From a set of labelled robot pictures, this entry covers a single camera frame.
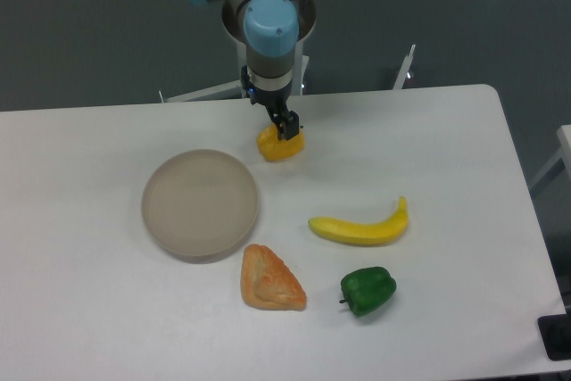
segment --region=banana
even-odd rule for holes
[[[389,244],[398,238],[409,225],[407,200],[399,198],[396,211],[378,223],[353,223],[334,218],[311,218],[310,229],[318,236],[345,244]]]

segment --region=green bell pepper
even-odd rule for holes
[[[357,269],[341,280],[343,298],[352,313],[361,317],[383,305],[393,296],[396,281],[382,267]]]

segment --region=toast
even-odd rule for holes
[[[260,310],[302,311],[307,303],[292,271],[265,245],[244,249],[240,289],[244,301]]]

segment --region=white table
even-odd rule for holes
[[[0,379],[444,380],[571,368],[538,317],[564,308],[497,94],[490,87],[291,100],[306,149],[269,164],[247,101],[0,114]],[[196,148],[252,171],[267,244],[304,312],[246,306],[242,252],[166,254],[141,219],[154,170]],[[311,216],[373,221],[409,200],[395,244],[314,236]],[[384,266],[398,289],[356,319],[339,281]]]

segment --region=beige plate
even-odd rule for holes
[[[245,238],[258,215],[258,188],[236,158],[198,150],[166,161],[143,193],[143,219],[168,251],[203,257]]]

